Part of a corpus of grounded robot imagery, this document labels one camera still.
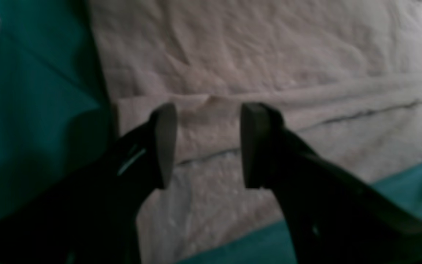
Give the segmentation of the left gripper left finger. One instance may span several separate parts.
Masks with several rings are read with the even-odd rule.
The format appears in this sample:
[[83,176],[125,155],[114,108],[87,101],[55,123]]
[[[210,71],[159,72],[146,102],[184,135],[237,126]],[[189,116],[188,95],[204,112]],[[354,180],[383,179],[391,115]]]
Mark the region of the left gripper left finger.
[[162,104],[99,160],[0,220],[0,264],[140,264],[136,217],[170,183],[177,119]]

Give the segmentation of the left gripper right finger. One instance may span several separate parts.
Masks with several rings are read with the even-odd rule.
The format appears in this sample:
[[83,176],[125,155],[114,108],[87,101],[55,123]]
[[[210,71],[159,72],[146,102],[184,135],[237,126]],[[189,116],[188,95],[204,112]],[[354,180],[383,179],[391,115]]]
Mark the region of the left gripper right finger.
[[318,155],[264,103],[240,110],[246,188],[271,190],[299,264],[422,264],[422,220]]

